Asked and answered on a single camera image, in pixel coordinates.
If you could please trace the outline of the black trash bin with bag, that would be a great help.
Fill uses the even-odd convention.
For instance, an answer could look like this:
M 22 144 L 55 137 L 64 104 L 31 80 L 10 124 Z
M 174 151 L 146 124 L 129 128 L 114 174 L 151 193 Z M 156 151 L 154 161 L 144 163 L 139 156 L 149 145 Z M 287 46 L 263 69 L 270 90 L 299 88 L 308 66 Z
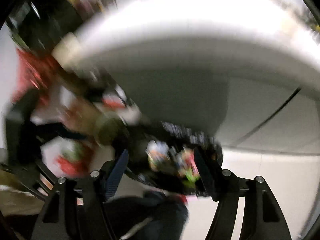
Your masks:
M 221 144 L 203 131 L 169 122 L 127 126 L 126 175 L 150 187 L 183 195 L 212 196 L 221 170 Z

